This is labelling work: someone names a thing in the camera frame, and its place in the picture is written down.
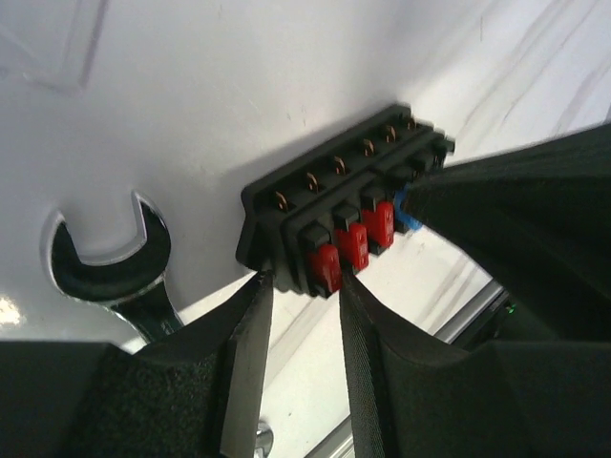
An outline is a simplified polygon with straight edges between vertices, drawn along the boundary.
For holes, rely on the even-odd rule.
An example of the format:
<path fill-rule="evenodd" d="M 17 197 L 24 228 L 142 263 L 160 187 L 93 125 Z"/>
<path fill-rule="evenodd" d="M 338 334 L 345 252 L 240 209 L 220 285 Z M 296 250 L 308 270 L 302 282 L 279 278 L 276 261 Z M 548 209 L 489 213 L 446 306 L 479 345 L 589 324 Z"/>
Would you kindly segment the black fuse box base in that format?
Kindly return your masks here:
<path fill-rule="evenodd" d="M 272 272 L 283 292 L 333 295 L 314 283 L 307 255 L 325 243 L 338 249 L 336 229 L 363 224 L 362 211 L 380 201 L 393 205 L 396 191 L 442 168 L 454 145 L 408 105 L 357 121 L 244 187 L 237 262 Z"/>

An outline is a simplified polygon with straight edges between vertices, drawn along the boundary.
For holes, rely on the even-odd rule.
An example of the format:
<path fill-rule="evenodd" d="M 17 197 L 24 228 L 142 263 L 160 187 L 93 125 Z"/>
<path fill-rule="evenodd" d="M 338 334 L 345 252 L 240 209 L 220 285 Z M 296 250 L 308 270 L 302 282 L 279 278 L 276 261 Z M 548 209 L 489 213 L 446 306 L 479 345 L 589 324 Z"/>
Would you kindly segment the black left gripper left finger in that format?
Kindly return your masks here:
<path fill-rule="evenodd" d="M 111 343 L 1 344 L 5 457 L 249 457 L 273 278 L 128 353 Z"/>

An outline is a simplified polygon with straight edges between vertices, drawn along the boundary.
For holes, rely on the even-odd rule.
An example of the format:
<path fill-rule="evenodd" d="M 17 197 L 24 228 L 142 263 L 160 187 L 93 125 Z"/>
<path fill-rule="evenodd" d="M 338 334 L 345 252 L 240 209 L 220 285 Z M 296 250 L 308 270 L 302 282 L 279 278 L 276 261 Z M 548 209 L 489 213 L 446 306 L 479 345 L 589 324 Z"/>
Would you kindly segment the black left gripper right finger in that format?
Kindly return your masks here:
<path fill-rule="evenodd" d="M 340 291 L 359 457 L 606 457 L 610 348 L 602 343 L 444 343 L 356 278 Z"/>

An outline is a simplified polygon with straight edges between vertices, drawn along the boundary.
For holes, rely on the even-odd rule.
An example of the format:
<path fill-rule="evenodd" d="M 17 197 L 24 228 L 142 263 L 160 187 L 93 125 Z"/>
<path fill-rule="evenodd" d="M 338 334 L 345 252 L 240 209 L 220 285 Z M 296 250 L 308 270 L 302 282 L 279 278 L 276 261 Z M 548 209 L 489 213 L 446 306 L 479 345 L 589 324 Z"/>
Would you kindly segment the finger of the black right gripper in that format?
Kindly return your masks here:
<path fill-rule="evenodd" d="M 609 125 L 430 173 L 403 208 L 561 339 L 609 341 Z"/>

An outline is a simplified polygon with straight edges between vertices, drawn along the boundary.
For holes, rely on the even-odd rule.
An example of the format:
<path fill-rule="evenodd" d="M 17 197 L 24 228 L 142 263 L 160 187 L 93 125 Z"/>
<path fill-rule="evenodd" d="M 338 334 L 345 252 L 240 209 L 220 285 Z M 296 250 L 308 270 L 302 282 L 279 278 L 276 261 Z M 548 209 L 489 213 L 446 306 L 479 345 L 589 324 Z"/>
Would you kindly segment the blue blade fuse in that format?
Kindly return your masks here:
<path fill-rule="evenodd" d="M 403 208 L 407 197 L 407 189 L 398 190 L 394 193 L 394 229 L 400 234 L 407 234 L 410 231 L 418 231 L 422 228 L 421 221 L 409 215 Z"/>

